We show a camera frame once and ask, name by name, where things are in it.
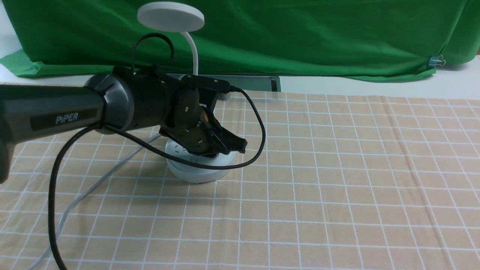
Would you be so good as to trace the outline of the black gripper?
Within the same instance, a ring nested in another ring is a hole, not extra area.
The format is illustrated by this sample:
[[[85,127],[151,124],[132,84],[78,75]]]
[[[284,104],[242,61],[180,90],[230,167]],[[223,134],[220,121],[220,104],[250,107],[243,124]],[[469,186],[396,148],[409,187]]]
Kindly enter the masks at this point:
[[[247,140],[222,127],[214,118],[220,96],[214,90],[179,88],[163,92],[165,113],[159,133],[178,143],[190,154],[204,157],[245,154]]]

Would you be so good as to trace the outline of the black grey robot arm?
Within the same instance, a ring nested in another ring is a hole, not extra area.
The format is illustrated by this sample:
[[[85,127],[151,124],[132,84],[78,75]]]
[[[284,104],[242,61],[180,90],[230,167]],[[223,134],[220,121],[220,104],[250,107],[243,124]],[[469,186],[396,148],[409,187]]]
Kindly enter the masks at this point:
[[[93,126],[102,134],[160,126],[159,133],[192,155],[244,153],[247,141],[223,128],[213,113],[230,84],[197,75],[183,79],[147,67],[91,77],[83,87],[1,85],[1,182],[19,143]]]

